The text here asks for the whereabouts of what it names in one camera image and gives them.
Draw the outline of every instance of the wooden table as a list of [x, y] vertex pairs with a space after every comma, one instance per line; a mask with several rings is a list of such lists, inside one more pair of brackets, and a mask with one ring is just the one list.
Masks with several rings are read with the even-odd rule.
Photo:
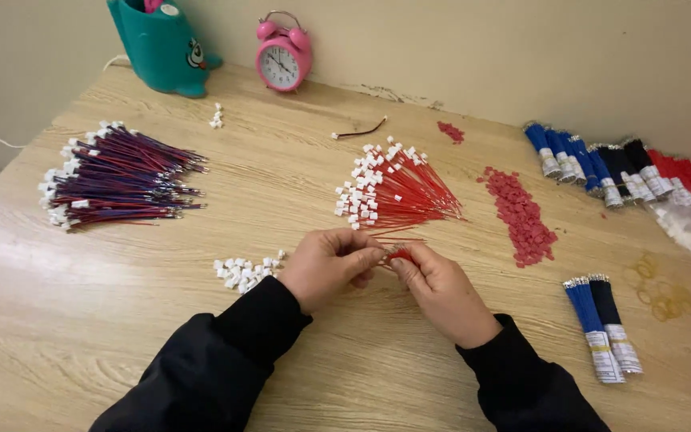
[[[238, 296], [212, 270], [215, 258], [259, 259], [293, 250], [303, 233], [346, 226], [332, 214], [365, 143], [389, 134], [429, 154], [471, 224], [415, 230], [458, 260], [487, 304], [512, 314], [537, 352], [567, 368], [613, 430], [691, 430], [691, 316], [660, 322], [626, 282], [649, 251], [659, 277], [691, 292], [691, 258], [641, 209], [607, 211], [581, 188], [540, 175], [518, 129], [321, 84], [299, 94], [264, 88], [254, 72], [221, 68], [210, 96], [189, 100], [146, 88], [110, 68], [0, 174], [0, 430], [86, 430], [134, 385], [170, 334], [191, 315], [218, 314]], [[225, 128], [207, 124], [214, 103]], [[332, 140], [332, 132], [379, 132]], [[64, 234], [48, 223], [36, 184], [59, 166], [70, 137], [124, 120], [211, 159], [194, 174], [204, 210], [158, 227], [106, 224]], [[452, 122], [452, 145], [436, 122]], [[475, 178], [486, 165], [521, 172], [556, 229], [555, 261], [519, 269], [507, 226]], [[601, 385], [560, 283], [610, 275], [645, 375]], [[388, 272], [316, 316], [278, 363], [247, 430], [493, 430], [476, 401], [474, 374]]]

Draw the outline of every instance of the pile of red pieces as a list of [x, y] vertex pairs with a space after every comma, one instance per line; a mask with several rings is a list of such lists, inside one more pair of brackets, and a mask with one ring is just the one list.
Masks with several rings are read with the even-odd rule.
[[463, 142], [463, 134], [465, 132], [456, 128], [452, 123], [436, 122], [439, 127], [439, 131], [447, 134], [449, 138], [452, 138], [453, 144], [460, 144]]
[[516, 248], [513, 259], [516, 267], [537, 264], [543, 256], [553, 260], [551, 243], [558, 240], [556, 233], [550, 231], [540, 219], [540, 206], [532, 201], [532, 195], [524, 191], [518, 180], [519, 173], [505, 174], [492, 167], [485, 168], [485, 177], [476, 179], [483, 183], [486, 178], [487, 190], [497, 197], [497, 217], [508, 224], [508, 232]]

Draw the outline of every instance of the hand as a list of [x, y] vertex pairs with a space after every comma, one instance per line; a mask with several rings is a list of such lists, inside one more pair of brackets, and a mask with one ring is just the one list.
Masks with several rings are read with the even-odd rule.
[[372, 268], [384, 256], [380, 242], [361, 231], [312, 231], [302, 238], [277, 279], [298, 300], [300, 311], [310, 315], [348, 283], [366, 288], [374, 276]]
[[389, 264], [439, 333], [469, 349], [486, 344], [500, 332], [502, 326], [460, 265], [423, 243], [408, 243], [405, 247], [420, 268], [403, 258], [394, 258]]

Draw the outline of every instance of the black sleeve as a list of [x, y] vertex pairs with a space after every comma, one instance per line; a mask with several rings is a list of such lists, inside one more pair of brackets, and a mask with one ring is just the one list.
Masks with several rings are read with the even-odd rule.
[[476, 373], [479, 404], [497, 430], [609, 432], [572, 375], [538, 357], [509, 315], [495, 318], [503, 330], [493, 340], [457, 352]]
[[220, 316], [194, 315], [176, 330], [138, 385], [90, 431], [244, 430], [274, 361], [311, 321], [267, 277]]

